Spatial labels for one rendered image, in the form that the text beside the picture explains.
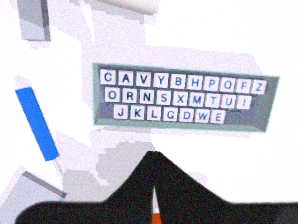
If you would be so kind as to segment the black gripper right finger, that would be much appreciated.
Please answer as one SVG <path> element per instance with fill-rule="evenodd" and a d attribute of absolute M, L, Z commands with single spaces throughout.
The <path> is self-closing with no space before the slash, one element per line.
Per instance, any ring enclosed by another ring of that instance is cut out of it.
<path fill-rule="evenodd" d="M 230 202 L 160 151 L 154 187 L 161 224 L 298 224 L 298 202 Z"/>

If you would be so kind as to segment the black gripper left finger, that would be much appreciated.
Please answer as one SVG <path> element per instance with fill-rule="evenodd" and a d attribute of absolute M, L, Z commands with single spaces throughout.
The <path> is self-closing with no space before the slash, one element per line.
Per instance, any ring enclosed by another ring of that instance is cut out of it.
<path fill-rule="evenodd" d="M 154 151 L 147 151 L 105 201 L 41 201 L 20 212 L 14 224 L 152 224 L 155 166 Z"/>

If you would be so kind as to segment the grey rectangular block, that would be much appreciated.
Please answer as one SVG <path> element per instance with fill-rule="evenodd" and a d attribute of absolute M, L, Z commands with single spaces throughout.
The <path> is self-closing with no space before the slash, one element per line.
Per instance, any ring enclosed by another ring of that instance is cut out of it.
<path fill-rule="evenodd" d="M 17 0 L 21 38 L 51 42 L 48 0 Z"/>

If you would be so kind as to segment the small keyboard with white keys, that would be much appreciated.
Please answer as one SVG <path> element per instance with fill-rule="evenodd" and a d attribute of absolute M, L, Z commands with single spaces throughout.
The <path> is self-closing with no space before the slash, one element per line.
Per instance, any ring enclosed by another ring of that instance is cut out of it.
<path fill-rule="evenodd" d="M 280 78 L 92 61 L 92 126 L 266 134 Z"/>

